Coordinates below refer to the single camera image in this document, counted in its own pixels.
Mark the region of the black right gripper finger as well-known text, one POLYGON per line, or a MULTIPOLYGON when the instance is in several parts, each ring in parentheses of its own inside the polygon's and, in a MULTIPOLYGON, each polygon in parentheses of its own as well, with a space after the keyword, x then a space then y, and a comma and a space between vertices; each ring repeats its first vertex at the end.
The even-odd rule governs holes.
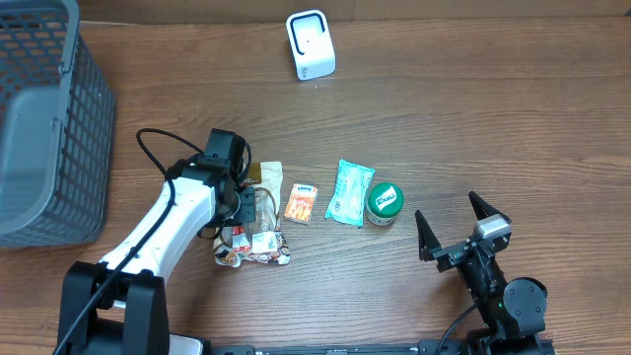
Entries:
POLYGON ((442 246, 420 210, 415 211, 415 221, 419 241, 419 258, 423 261, 434 260, 435 253, 440 251, 442 246))
POLYGON ((486 217, 499 214, 504 217, 511 225, 511 219, 502 213, 497 208, 493 207, 489 203, 487 203, 482 197, 480 197, 475 191, 471 191, 468 194, 469 201, 475 213, 475 216, 478 220, 484 219, 486 217))

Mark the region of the red snack stick packet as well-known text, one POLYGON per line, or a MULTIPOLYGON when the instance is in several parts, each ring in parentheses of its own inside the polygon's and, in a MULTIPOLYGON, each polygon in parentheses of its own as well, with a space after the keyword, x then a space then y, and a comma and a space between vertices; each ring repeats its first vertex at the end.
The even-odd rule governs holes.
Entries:
POLYGON ((268 253, 278 250, 278 240, 274 232, 261 232, 248 237, 243 226, 232 231, 232 248, 243 253, 268 253))

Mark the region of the beige brown snack bag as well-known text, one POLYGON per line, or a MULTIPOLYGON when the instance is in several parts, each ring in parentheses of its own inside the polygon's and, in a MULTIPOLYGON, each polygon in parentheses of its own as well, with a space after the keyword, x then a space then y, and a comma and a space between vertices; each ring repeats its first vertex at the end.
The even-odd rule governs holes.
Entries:
POLYGON ((280 227, 280 191, 283 181, 280 162, 253 163, 245 178, 245 186, 254 188, 255 220, 242 225, 248 237, 261 232, 274 232, 278 250, 268 253, 243 253, 232 248, 232 231, 228 227, 213 243, 217 264, 238 268, 244 261, 270 265, 287 265, 291 261, 290 249, 280 227))

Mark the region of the green lid Knorr jar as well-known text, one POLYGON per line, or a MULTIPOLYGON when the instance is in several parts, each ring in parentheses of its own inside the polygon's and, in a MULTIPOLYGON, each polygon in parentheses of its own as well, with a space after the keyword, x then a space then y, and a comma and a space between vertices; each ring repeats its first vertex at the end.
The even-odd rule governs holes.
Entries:
POLYGON ((401 212, 403 204, 402 190, 392 182, 381 182, 371 189, 367 197, 367 218, 377 226, 390 225, 401 212))

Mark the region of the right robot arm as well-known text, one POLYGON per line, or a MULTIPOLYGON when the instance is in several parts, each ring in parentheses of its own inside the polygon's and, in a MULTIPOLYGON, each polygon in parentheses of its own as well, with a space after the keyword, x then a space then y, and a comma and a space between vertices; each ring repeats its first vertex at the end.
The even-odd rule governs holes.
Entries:
POLYGON ((419 258, 435 261, 441 272, 455 268, 472 298, 441 339, 419 342, 419 352, 553 355, 553 342, 539 337, 545 330, 546 287, 530 277, 508 281, 496 260, 509 245, 511 218, 474 191, 468 198, 477 222, 471 236, 450 247, 442 247, 422 212, 415 212, 419 258))

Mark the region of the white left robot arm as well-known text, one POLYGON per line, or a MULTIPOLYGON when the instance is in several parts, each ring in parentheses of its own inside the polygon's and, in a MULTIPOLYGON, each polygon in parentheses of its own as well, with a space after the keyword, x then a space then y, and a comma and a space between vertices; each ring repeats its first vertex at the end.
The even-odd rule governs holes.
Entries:
POLYGON ((170 330, 166 284, 204 228, 253 217, 241 157, 195 155, 167 172, 145 217, 99 262, 75 262, 62 284, 57 354, 207 354, 208 341, 170 330))

